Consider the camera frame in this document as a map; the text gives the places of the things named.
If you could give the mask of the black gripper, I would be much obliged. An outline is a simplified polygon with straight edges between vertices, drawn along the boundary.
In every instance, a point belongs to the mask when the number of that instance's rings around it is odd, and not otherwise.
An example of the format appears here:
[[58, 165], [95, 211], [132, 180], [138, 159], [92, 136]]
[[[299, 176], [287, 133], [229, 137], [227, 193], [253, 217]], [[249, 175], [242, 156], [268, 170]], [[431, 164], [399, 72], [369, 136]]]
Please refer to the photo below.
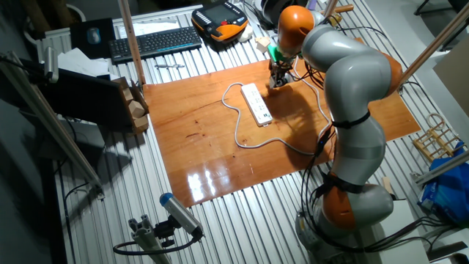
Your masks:
[[292, 69], [291, 63], [285, 63], [282, 61], [274, 62], [269, 61], [270, 71], [270, 87], [276, 87], [276, 78], [282, 78], [282, 84], [288, 85], [292, 82], [292, 77], [288, 72]]

